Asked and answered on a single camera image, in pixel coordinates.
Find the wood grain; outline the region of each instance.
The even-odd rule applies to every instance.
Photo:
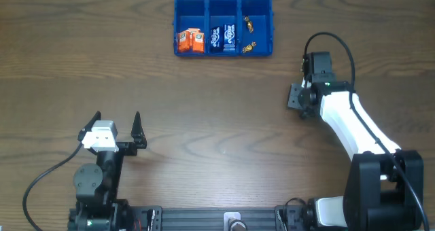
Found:
[[[173,0],[0,0],[0,226],[31,230],[22,195],[75,148],[101,110],[128,139],[140,111],[147,150],[126,158],[120,198],[163,207],[273,207],[342,195],[350,161],[332,130],[285,109],[307,38],[332,31],[357,64],[356,89],[378,126],[425,160],[435,225],[435,0],[273,0],[270,58],[177,58]],[[349,61],[327,37],[310,50]],[[81,151],[41,180],[29,210],[65,230]]]

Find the wooden tabletop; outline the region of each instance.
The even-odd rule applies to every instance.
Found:
[[[343,195],[350,160],[321,120],[286,109],[308,37],[341,36],[355,87],[381,130],[425,160],[435,226],[435,0],[273,0],[268,58],[178,58],[173,0],[0,0],[0,226],[31,230],[30,182],[66,158],[94,113],[129,139],[140,111],[149,146],[124,160],[119,198],[163,207],[274,207]],[[346,53],[330,37],[338,78]],[[82,150],[29,196],[44,230],[65,230]]]

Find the blue tray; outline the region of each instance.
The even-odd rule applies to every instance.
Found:
[[[174,0],[174,53],[177,56],[268,56],[273,52],[272,0]],[[250,33],[249,16],[254,26]],[[210,29],[224,24],[236,24],[236,50],[210,52]],[[177,34],[189,28],[199,28],[205,34],[204,54],[178,52]],[[251,42],[257,46],[247,53],[242,48]]]

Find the wooden table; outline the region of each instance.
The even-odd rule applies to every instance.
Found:
[[[95,111],[129,139],[136,111],[149,147],[126,158],[119,198],[163,207],[273,207],[343,195],[350,161],[323,122],[286,109],[305,41],[341,36],[356,89],[377,125],[425,160],[425,209],[435,225],[435,0],[273,0],[269,58],[178,58],[173,0],[0,0],[0,226],[31,230],[22,195],[66,158]],[[345,51],[329,37],[349,79]],[[65,230],[82,150],[29,196],[44,230]]]

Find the brown wood surface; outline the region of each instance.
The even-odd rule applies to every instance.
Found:
[[[273,207],[338,196],[350,161],[334,132],[285,107],[307,38],[349,45],[356,89],[378,126],[425,160],[435,226],[435,0],[273,0],[269,58],[178,58],[173,0],[0,0],[0,226],[31,230],[22,195],[66,158],[96,110],[128,139],[136,111],[149,141],[126,158],[119,197],[163,207]],[[349,79],[345,51],[319,37]],[[65,230],[82,150],[41,180],[29,211]]]

